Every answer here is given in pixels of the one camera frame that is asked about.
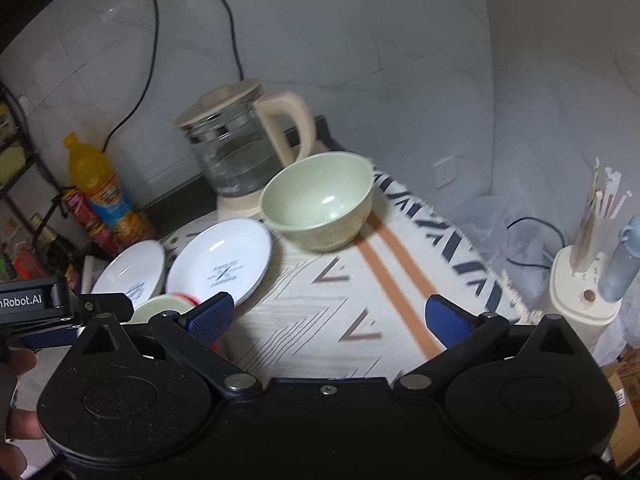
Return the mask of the person's left hand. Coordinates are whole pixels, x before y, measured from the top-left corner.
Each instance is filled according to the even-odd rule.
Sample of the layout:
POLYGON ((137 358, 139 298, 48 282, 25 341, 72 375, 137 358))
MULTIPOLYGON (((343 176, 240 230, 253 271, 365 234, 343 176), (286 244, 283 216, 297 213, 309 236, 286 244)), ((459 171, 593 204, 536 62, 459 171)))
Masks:
MULTIPOLYGON (((25 375, 37 366, 32 350, 13 349, 9 367, 17 376, 25 375)), ((1 478, 21 479, 27 468, 27 460, 20 448, 10 440, 42 440, 44 438, 37 413, 10 408, 8 420, 1 430, 1 478)))

